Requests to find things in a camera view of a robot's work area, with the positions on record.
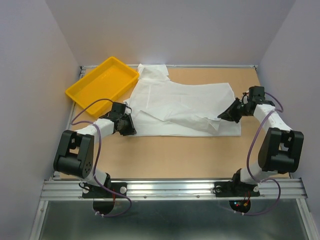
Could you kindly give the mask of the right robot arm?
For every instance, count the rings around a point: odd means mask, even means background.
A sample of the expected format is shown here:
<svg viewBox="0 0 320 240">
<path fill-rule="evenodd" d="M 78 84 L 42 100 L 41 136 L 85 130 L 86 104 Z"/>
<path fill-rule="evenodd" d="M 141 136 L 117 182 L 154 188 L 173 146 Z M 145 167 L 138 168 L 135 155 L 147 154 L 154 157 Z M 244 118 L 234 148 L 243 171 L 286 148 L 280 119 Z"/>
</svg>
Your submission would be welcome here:
<svg viewBox="0 0 320 240">
<path fill-rule="evenodd" d="M 258 152 L 257 161 L 246 163 L 228 182 L 218 182 L 213 191 L 218 197 L 241 196 L 253 193 L 258 183 L 277 175 L 294 173 L 299 166 L 304 134 L 292 130 L 280 117 L 283 108 L 276 108 L 269 100 L 248 100 L 239 98 L 218 117 L 229 122 L 239 123 L 241 117 L 253 116 L 259 122 L 258 132 L 265 131 L 265 137 Z"/>
</svg>

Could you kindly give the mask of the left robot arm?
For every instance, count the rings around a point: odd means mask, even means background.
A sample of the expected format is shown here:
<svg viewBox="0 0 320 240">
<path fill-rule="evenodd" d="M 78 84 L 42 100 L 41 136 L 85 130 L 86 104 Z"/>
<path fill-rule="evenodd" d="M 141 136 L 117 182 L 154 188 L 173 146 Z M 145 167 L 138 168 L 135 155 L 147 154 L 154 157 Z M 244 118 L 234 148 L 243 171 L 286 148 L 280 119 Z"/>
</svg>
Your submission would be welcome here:
<svg viewBox="0 0 320 240">
<path fill-rule="evenodd" d="M 110 176 L 94 165 L 94 147 L 102 147 L 102 138 L 118 132 L 122 136 L 137 133 L 132 117 L 127 113 L 108 112 L 89 125 L 76 131 L 65 130 L 60 138 L 53 161 L 55 171 L 71 175 L 94 186 L 100 197 L 111 193 Z"/>
</svg>

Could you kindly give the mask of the white long sleeve shirt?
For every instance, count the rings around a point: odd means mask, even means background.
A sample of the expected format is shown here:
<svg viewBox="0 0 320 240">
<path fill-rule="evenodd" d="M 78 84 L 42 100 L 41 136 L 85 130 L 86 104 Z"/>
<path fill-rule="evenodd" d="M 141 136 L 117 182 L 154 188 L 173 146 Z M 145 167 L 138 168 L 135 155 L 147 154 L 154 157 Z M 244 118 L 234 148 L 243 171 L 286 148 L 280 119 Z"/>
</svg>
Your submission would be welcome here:
<svg viewBox="0 0 320 240">
<path fill-rule="evenodd" d="M 164 64 L 137 67 L 138 82 L 125 103 L 137 137 L 238 137 L 241 124 L 218 115 L 235 100 L 224 83 L 180 84 L 170 80 Z"/>
</svg>

